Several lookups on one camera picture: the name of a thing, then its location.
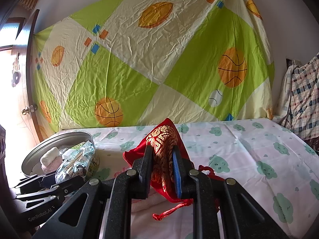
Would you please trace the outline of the round metal cookie tin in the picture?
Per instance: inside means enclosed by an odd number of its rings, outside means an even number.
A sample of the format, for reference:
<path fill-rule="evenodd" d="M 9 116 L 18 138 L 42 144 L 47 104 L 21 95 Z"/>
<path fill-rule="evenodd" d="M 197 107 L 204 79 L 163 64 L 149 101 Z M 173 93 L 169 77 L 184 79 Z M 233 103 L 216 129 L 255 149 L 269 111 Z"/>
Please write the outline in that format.
<path fill-rule="evenodd" d="M 62 157 L 62 161 L 70 154 L 67 152 L 75 145 L 81 142 L 90 141 L 94 144 L 94 140 L 91 134 L 87 132 L 71 132 L 60 134 L 51 138 L 48 138 L 37 145 L 23 160 L 22 172 L 25 175 L 33 174 L 45 174 L 42 171 L 42 164 L 40 158 L 51 148 L 57 147 L 59 149 L 59 156 Z"/>

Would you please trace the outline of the packet of cotton swabs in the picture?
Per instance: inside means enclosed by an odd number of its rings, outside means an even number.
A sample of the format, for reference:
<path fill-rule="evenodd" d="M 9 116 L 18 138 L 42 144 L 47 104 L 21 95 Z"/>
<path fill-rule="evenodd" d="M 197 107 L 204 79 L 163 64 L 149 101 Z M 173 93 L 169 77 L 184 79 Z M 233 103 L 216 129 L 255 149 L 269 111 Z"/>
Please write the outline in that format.
<path fill-rule="evenodd" d="M 70 154 L 55 172 L 56 183 L 70 180 L 76 176 L 88 181 L 96 174 L 99 168 L 99 156 L 92 142 L 81 142 L 68 149 L 67 152 Z"/>

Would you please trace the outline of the pink fluffy ball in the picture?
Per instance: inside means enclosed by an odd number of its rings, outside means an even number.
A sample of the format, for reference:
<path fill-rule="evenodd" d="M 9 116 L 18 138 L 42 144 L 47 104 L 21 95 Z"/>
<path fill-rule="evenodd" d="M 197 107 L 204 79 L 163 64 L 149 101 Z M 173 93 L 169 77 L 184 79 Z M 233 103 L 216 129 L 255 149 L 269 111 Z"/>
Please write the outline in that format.
<path fill-rule="evenodd" d="M 48 166 L 42 165 L 41 168 L 43 173 L 47 174 L 47 173 L 56 171 L 59 168 L 59 166 L 62 164 L 62 162 L 63 162 L 62 157 L 58 156 Z"/>

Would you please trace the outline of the white sponge block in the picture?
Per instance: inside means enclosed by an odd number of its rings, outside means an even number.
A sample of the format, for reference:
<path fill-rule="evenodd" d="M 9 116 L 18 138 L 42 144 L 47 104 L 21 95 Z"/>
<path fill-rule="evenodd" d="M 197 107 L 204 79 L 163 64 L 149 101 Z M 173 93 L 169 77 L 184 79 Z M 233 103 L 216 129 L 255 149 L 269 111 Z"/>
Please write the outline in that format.
<path fill-rule="evenodd" d="M 49 166 L 55 158 L 59 156 L 59 149 L 57 147 L 53 147 L 50 150 L 48 150 L 41 158 L 40 163 L 47 167 Z"/>

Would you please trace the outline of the brown wooden door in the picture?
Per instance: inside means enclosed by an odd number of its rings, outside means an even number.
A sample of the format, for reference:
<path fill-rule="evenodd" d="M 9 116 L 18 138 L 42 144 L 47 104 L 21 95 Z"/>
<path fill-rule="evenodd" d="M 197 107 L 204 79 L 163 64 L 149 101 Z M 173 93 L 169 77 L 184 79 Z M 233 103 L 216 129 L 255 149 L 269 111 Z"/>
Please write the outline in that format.
<path fill-rule="evenodd" d="M 22 162 L 43 141 L 36 111 L 22 109 L 36 104 L 32 97 L 31 63 L 33 33 L 39 10 L 18 29 L 14 44 L 1 47 L 1 126 L 5 129 L 4 170 L 9 180 L 24 177 Z"/>

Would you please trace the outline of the cloud print bed sheet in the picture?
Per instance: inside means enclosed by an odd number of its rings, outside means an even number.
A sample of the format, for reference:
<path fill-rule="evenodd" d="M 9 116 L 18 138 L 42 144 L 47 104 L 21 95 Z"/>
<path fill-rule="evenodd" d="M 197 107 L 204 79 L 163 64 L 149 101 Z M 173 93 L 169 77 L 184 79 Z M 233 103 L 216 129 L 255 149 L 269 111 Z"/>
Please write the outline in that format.
<path fill-rule="evenodd" d="M 130 166 L 123 152 L 138 146 L 156 125 L 82 128 L 94 139 L 100 165 L 97 177 L 112 179 Z M 232 177 L 295 238 L 318 238 L 318 155 L 292 132 L 268 119 L 177 124 L 195 168 L 210 166 L 224 179 Z M 131 238 L 192 238 L 192 206 L 162 221 L 176 204 L 164 201 L 132 213 Z"/>

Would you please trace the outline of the plaid checkered bag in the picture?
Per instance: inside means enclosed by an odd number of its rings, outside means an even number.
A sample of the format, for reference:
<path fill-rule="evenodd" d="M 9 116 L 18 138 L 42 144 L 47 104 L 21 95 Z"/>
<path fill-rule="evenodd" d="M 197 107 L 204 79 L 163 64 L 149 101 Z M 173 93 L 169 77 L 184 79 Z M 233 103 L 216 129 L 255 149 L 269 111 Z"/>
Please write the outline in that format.
<path fill-rule="evenodd" d="M 318 55 L 302 65 L 287 60 L 273 121 L 318 153 Z"/>

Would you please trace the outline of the green patterned wall sheet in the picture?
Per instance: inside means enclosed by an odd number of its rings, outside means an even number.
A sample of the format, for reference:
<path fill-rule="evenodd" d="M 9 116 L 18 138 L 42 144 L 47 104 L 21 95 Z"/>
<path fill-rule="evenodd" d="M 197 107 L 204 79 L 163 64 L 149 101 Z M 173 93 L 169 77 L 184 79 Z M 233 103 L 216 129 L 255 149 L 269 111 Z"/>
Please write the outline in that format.
<path fill-rule="evenodd" d="M 38 32 L 40 132 L 271 118 L 274 62 L 253 0 L 100 0 Z"/>

